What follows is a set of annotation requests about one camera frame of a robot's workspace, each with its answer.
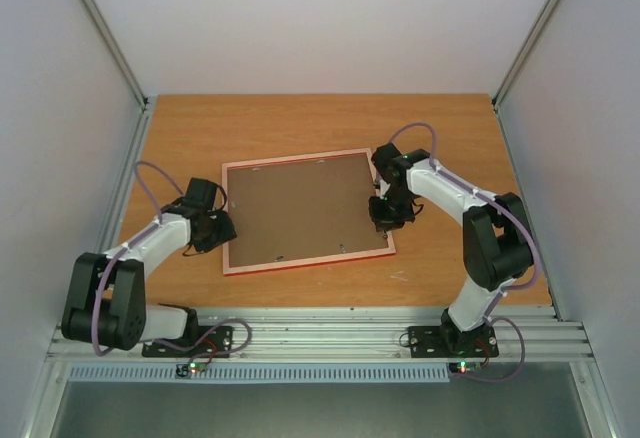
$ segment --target orange wooden board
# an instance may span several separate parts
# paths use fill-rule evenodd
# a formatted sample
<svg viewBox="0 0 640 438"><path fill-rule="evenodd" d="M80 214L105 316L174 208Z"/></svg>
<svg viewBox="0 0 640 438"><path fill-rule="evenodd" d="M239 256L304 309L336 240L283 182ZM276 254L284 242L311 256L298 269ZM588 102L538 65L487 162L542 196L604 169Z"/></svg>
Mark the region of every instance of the orange wooden board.
<svg viewBox="0 0 640 438"><path fill-rule="evenodd" d="M518 190L487 95L201 95L160 96L142 159L186 187L192 177L221 183L223 163L354 148L375 149L403 125L427 121L438 131L438 158L454 173L496 193ZM429 149L419 128L396 141L400 150ZM160 203L175 190L141 170ZM184 306L448 306L466 272L462 229L427 203L419 220L394 231L393 256L224 276L222 247L184 258L175 253L146 282L149 303ZM120 242L153 219L133 187ZM530 274L520 278L524 282ZM548 305L545 280L510 293L512 305Z"/></svg>
<svg viewBox="0 0 640 438"><path fill-rule="evenodd" d="M375 176L369 148L223 164L238 233L223 245L224 274L393 255L368 215Z"/></svg>

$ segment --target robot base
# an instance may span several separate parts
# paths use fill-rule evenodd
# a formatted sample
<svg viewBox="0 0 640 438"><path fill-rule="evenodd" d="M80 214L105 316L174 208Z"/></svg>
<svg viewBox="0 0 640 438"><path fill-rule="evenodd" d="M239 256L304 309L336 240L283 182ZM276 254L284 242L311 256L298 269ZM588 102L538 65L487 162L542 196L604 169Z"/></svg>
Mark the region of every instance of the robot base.
<svg viewBox="0 0 640 438"><path fill-rule="evenodd" d="M166 340L170 343L173 343L174 345L181 347L193 346L198 341L198 339L211 328L211 326L200 326L198 324L198 313L192 308L175 305L164 306L180 308L187 312L187 324L185 326L183 335L177 340ZM217 356L222 355L223 357L225 357L224 352L230 350L231 345L233 344L233 327L220 326L216 328L212 333L209 333L207 335L207 340L209 340L216 346L216 350L218 351ZM203 341L195 348L192 348L186 352L175 350L173 348L169 348L152 341L144 344L144 346L142 347L142 356L145 358L189 358L201 353L210 353L210 350L211 345L209 345L206 341Z"/></svg>
<svg viewBox="0 0 640 438"><path fill-rule="evenodd" d="M452 351L442 335L441 326L410 326L409 346L411 358L485 358L486 351L477 344L473 344L463 350ZM498 343L496 335L490 326L484 326L474 337L482 342L490 357L498 356Z"/></svg>

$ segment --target metal floor panel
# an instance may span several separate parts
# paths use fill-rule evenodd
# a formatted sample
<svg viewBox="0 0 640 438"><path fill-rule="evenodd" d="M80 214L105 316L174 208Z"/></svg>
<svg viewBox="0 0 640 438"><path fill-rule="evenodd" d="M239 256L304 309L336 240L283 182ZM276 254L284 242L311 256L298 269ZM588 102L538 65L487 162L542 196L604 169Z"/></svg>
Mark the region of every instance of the metal floor panel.
<svg viewBox="0 0 640 438"><path fill-rule="evenodd" d="M513 365L496 365L506 374ZM517 380L434 384L69 382L56 438L591 436L568 364Z"/></svg>

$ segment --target vent grille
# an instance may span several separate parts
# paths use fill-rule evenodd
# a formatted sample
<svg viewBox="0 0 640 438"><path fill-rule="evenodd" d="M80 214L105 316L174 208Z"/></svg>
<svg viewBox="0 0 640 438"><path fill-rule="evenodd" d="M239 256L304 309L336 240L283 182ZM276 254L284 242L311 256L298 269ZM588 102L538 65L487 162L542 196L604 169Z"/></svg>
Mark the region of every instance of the vent grille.
<svg viewBox="0 0 640 438"><path fill-rule="evenodd" d="M191 383L446 383L446 364L214 363L181 377L175 363L77 363L70 381Z"/></svg>

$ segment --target wire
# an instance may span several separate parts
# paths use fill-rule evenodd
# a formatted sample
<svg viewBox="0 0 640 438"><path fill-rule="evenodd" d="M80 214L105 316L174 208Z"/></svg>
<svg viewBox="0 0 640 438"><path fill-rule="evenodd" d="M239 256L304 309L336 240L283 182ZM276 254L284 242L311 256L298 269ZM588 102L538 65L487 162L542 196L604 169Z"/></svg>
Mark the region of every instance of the wire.
<svg viewBox="0 0 640 438"><path fill-rule="evenodd" d="M209 355L209 361L207 361L206 363L208 365L209 363L211 363L211 360L213 360L213 357L216 356L216 353L218 352L218 347L211 340L204 340L203 343L207 343L208 345L211 346L211 354Z"/></svg>
<svg viewBox="0 0 640 438"><path fill-rule="evenodd" d="M93 301L93 312L91 313L91 345L93 346L93 351L98 356L104 356L109 353L113 348L107 348L106 350L100 349L100 343L98 341L98 322L100 319L100 305L102 304L102 295L104 295L104 291L107 287L107 282L109 281L109 276L111 275L111 271L113 267L118 262L120 258L129 250L129 248L134 247L140 241L144 240L147 236L153 233L160 225L157 223L152 223L148 228L140 232L137 236L135 236L128 243L124 243L123 246L113 255L113 258L109 260L107 266L102 272L102 277L98 282L98 288L96 289L96 296Z"/></svg>
<svg viewBox="0 0 640 438"><path fill-rule="evenodd" d="M220 190L220 193L222 193L222 198L223 198L222 206L220 208L218 208L218 209L219 210L223 210L224 207L227 206L227 202L229 201L229 197L227 196L227 192L225 191L225 189L222 186L220 186L217 183L215 183L215 185Z"/></svg>
<svg viewBox="0 0 640 438"><path fill-rule="evenodd" d="M412 204L413 206L415 206L415 207L417 207L417 208L418 208L418 211L416 211L416 212L413 214L413 216L418 216L418 215L420 214L420 212L422 211L422 209L424 208L424 203L420 203L420 204L418 205L415 201L412 201L412 202L411 202L411 204Z"/></svg>
<svg viewBox="0 0 640 438"><path fill-rule="evenodd" d="M411 347L411 343L409 343L408 341L407 341L407 344L406 344L406 345L403 345L403 344L402 344L402 337L403 337L403 336L409 336L409 332L408 332L408 331L405 331L403 334L401 334L401 335L398 337L398 344L399 344L401 347L403 347L403 348L410 348L410 347Z"/></svg>
<svg viewBox="0 0 640 438"><path fill-rule="evenodd" d="M506 286L501 291L504 292L504 291L526 290L527 288L531 288L533 285L536 284L536 282L540 277L540 272L542 270L542 263L540 259L540 253L538 252L538 248L535 242L533 241L533 237L531 236L531 233L529 233L529 230L527 230L527 228L520 222L520 220L518 220L515 216L513 216L503 206L496 203L492 198L486 196L484 193L480 192L477 188L474 188L472 185L462 180L457 175L450 172L445 167L443 167L439 162L436 161L436 148L438 144L438 137L436 134L436 130L429 123L425 123L422 121L409 123L408 125L405 125L402 128L400 128L398 131L396 131L389 139L389 143L393 142L393 140L396 139L404 131L410 128L414 128L416 126L428 128L429 131L431 132L431 154L429 156L429 165L431 166L431 168L436 173L441 174L442 177L444 177L450 183L453 183L457 187L465 190L467 193L470 193L473 196L476 196L480 200L487 203L489 206L493 207L496 211L498 211L498 213L505 216L511 223L513 223L513 225L522 234L525 241L527 242L527 245L529 246L529 250L531 251L531 256L533 258L533 276L528 282L524 284ZM496 295L496 297L491 302L491 304L489 305L489 308L486 311L486 316L491 314L495 306L498 304L498 301L500 301L501 297L502 297L502 293L498 293Z"/></svg>
<svg viewBox="0 0 640 438"><path fill-rule="evenodd" d="M454 373L453 376L460 376L460 377L468 378L473 381L479 381L481 383L504 383L506 381L510 381L514 379L516 376L520 374L520 372L522 371L522 368L524 367L524 360L525 360L524 337L522 336L522 332L520 331L520 328L518 328L516 324L506 316L496 316L493 320L491 320L489 325L493 326L496 321L505 321L509 323L515 330L516 334L518 335L518 339L520 340L520 361L518 362L518 366L516 367L516 369L513 370L511 374L502 378L482 378L480 376L474 376L468 373Z"/></svg>
<svg viewBox="0 0 640 438"><path fill-rule="evenodd" d="M491 352L489 351L489 348L487 348L487 345L485 345L482 340L478 339L476 340L476 344L483 349L484 351L484 361L482 362L482 364L480 365L481 368L486 367L489 364L489 360L491 359Z"/></svg>
<svg viewBox="0 0 640 438"><path fill-rule="evenodd" d="M182 252L182 256L184 256L185 258L190 258L192 256L202 255L204 253L204 251L196 251L195 253L189 253L189 250L191 248L193 248L193 245L187 246L187 249Z"/></svg>
<svg viewBox="0 0 640 438"><path fill-rule="evenodd" d="M169 181L169 183L173 185L173 187L180 194L180 196L184 196L184 192L182 191L182 188L178 186L175 180L171 178L169 174L166 171L164 171L162 168L160 168L158 165L154 165L149 161L140 160L140 161L137 161L136 164L133 166L133 174L136 177L136 181L142 188L142 191L144 191L144 193L147 195L147 198L149 198L149 200L153 204L153 208L156 210L156 216L158 217L158 221L160 222L160 224L162 224L162 209L158 204L158 200L156 200L156 197L153 196L153 193L151 192L149 187L146 185L146 183L142 179L142 176L140 175L140 170L138 170L140 166L148 166L149 168L153 168L154 170L156 170L158 173L164 176Z"/></svg>
<svg viewBox="0 0 640 438"><path fill-rule="evenodd" d="M189 358L189 362L187 363L187 368L189 368L189 371L191 371L192 373L195 373L195 371L197 371L197 370L192 371L191 364L193 362L195 362L198 358L206 358L207 356L209 357L209 361L207 361L207 363L204 365L202 370L200 370L202 372L206 371L207 367L209 366L209 363L211 363L211 353L209 353L209 352L198 353L196 355L193 355L191 358Z"/></svg>
<svg viewBox="0 0 640 438"><path fill-rule="evenodd" d="M167 340L154 340L154 342L159 344L159 345L166 346L167 348L171 348L173 350L178 350L178 351L182 351L182 352L186 353L188 351L193 350L200 343L202 343L204 340L206 340L207 336L209 336L211 333L216 331L218 328L220 328L223 325L230 324L230 323L237 323L239 325L242 325L247 330L247 339L244 340L244 343L242 343L241 345L239 345L239 346L237 346L235 348L232 348L230 350L224 350L224 351L217 351L216 352L216 356L230 355L231 353L237 353L238 351L244 350L247 346L249 346L249 343L251 343L251 339L253 338L253 330L249 326L249 323L247 323L242 318L228 318L226 320L220 321L219 323L216 323L211 328L209 328L207 331L205 331L204 334L200 338L198 338L196 340L196 342L195 342L195 344L193 346L179 346L179 345L171 343L170 341L167 341ZM196 358L196 357L200 357L200 356L202 356L202 355L196 355L195 357L192 357L192 359Z"/></svg>

